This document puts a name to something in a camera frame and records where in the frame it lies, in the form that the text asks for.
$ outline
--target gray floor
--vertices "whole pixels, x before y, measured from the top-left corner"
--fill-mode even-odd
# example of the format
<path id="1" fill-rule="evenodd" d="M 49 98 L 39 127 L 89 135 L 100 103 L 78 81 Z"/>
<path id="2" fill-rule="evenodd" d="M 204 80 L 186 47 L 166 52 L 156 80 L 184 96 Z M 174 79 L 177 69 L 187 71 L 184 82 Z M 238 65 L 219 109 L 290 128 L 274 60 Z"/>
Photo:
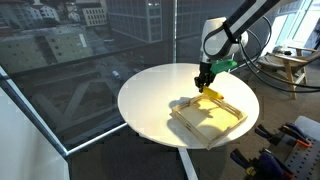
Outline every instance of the gray floor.
<path id="1" fill-rule="evenodd" d="M 308 65 L 307 72 L 308 84 L 320 86 L 320 62 Z M 268 87 L 246 68 L 233 74 L 257 95 L 260 114 L 256 125 L 263 124 L 273 131 L 284 122 L 294 122 L 300 115 L 320 122 L 320 93 L 298 94 L 298 99 L 292 100 L 290 93 Z M 244 170 L 229 158 L 230 152 L 238 148 L 245 157 L 253 158 L 268 146 L 269 143 L 251 129 L 225 146 L 188 152 L 199 179 L 234 180 L 243 179 Z M 73 154 L 68 162 L 73 180 L 187 179 L 177 149 L 138 137 L 129 127 Z"/>

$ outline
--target white round table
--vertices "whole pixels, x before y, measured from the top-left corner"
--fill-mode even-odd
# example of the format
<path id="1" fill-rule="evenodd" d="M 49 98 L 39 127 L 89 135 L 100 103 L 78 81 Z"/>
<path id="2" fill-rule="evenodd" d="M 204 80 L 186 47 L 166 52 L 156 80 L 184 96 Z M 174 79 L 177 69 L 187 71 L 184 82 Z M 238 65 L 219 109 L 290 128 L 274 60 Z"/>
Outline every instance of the white round table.
<path id="1" fill-rule="evenodd" d="M 186 63 L 160 65 L 139 72 L 119 92 L 118 107 L 122 117 L 133 130 L 154 142 L 180 148 L 205 148 L 170 115 L 173 106 L 200 94 L 193 80 L 198 75 L 199 64 Z M 243 81 L 226 72 L 219 73 L 209 87 L 248 115 L 216 147 L 237 139 L 252 128 L 259 115 L 259 103 Z"/>

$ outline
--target chair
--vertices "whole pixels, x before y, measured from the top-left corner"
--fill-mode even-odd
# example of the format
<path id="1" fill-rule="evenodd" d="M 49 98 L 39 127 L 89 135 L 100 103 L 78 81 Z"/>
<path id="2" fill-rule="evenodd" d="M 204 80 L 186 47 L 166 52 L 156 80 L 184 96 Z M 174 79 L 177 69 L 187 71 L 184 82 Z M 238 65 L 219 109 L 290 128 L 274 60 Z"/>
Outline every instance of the chair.
<path id="1" fill-rule="evenodd" d="M 302 80 L 304 84 L 307 84 L 307 76 L 305 66 L 320 58 L 320 51 L 307 48 L 293 48 L 297 52 L 297 56 L 287 56 L 284 54 L 266 54 L 261 56 L 257 63 L 263 70 L 271 72 L 272 75 L 280 77 L 291 83 L 299 84 Z M 308 56 L 302 56 L 302 51 L 308 51 L 312 54 Z M 295 91 L 296 86 L 290 85 L 290 90 Z M 295 92 L 292 93 L 292 99 L 297 99 Z"/>

